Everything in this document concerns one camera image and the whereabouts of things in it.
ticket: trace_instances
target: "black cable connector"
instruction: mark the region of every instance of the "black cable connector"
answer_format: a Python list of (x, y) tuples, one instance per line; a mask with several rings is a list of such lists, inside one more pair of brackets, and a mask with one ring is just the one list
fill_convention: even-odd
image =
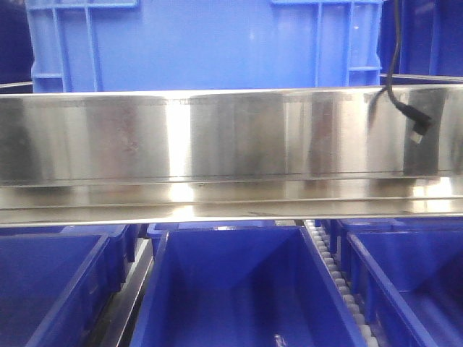
[(433, 120), (426, 113), (417, 110), (415, 107), (406, 105), (399, 101), (398, 105), (395, 105), (399, 111), (401, 111), (405, 116), (410, 118), (415, 122), (413, 126), (413, 131), (424, 136), (431, 125), (433, 125)]
[(386, 77), (386, 86), (378, 93), (378, 98), (379, 95), (385, 91), (388, 92), (389, 99), (394, 104), (394, 106), (396, 106), (396, 108), (401, 111), (407, 118), (415, 122), (415, 125), (413, 126), (412, 140), (416, 143), (420, 143), (422, 137), (433, 125), (431, 117), (429, 117), (426, 113), (416, 109), (415, 107), (399, 101), (394, 95), (394, 91), (392, 90), (392, 76), (394, 74), (394, 69), (397, 65), (400, 48), (402, 46), (402, 25), (400, 20), (399, 0), (394, 0), (394, 22), (396, 27), (396, 45), (394, 49), (394, 55), (392, 57), (391, 66), (389, 67)]

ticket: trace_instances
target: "metal guide rail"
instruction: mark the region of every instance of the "metal guide rail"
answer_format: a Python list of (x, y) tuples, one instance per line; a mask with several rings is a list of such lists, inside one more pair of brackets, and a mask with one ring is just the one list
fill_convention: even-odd
[(463, 85), (0, 95), (0, 223), (463, 214)]

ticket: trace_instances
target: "metal frame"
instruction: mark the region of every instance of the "metal frame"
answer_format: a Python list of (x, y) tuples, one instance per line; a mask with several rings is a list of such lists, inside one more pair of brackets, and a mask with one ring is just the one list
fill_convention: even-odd
[(0, 95), (0, 224), (463, 214), (463, 85)]

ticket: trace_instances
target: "stainless steel rail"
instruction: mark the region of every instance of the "stainless steel rail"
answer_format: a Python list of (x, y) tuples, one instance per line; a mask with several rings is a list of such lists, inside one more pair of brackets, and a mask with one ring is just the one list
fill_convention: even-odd
[(0, 95), (0, 223), (463, 214), (463, 85)]

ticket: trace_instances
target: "blue storage bin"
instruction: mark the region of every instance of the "blue storage bin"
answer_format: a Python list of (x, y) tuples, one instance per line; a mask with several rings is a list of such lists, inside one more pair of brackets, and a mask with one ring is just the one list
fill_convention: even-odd
[(463, 217), (395, 218), (392, 230), (424, 231), (463, 228)]
[(462, 345), (462, 230), (347, 238), (352, 291), (364, 299), (365, 319), (383, 346)]
[(392, 218), (353, 218), (332, 220), (330, 233), (330, 252), (338, 262), (339, 269), (350, 278), (351, 247), (347, 233), (352, 231), (390, 231)]
[(36, 92), (377, 85), (383, 0), (27, 0)]
[(61, 233), (64, 226), (31, 226), (0, 228), (0, 237), (23, 234), (57, 234)]
[(140, 224), (120, 224), (101, 226), (67, 226), (62, 234), (100, 234), (109, 237), (106, 249), (109, 287), (120, 291), (129, 271), (129, 263), (135, 261), (135, 246)]
[(163, 234), (131, 347), (366, 347), (298, 227)]
[(148, 226), (147, 235), (153, 243), (153, 254), (158, 250), (161, 237), (166, 230), (182, 229), (216, 229), (232, 230), (236, 228), (255, 228), (255, 227), (275, 226), (274, 220), (219, 220), (211, 222), (182, 222), (182, 223), (153, 223)]
[(30, 81), (33, 51), (22, 0), (0, 0), (0, 52), (0, 84)]
[(424, 231), (463, 228), (462, 217), (437, 218), (353, 218), (323, 220), (329, 230), (330, 247), (334, 259), (345, 276), (350, 278), (351, 247), (347, 233), (355, 231)]
[(81, 346), (109, 298), (106, 236), (0, 237), (0, 346)]
[[(387, 72), (395, 45), (394, 2), (384, 4), (380, 55)], [(402, 9), (401, 74), (463, 76), (463, 0), (406, 0)]]

